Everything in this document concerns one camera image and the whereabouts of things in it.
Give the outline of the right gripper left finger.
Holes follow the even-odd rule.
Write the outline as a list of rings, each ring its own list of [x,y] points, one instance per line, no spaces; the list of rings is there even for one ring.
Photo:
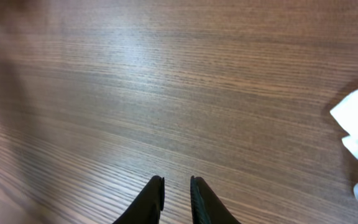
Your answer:
[[[158,224],[165,201],[165,179],[153,176],[113,224]]]

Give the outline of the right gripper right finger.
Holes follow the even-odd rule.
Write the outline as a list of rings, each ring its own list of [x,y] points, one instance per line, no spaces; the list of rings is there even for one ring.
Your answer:
[[[240,224],[202,177],[190,180],[193,224]]]

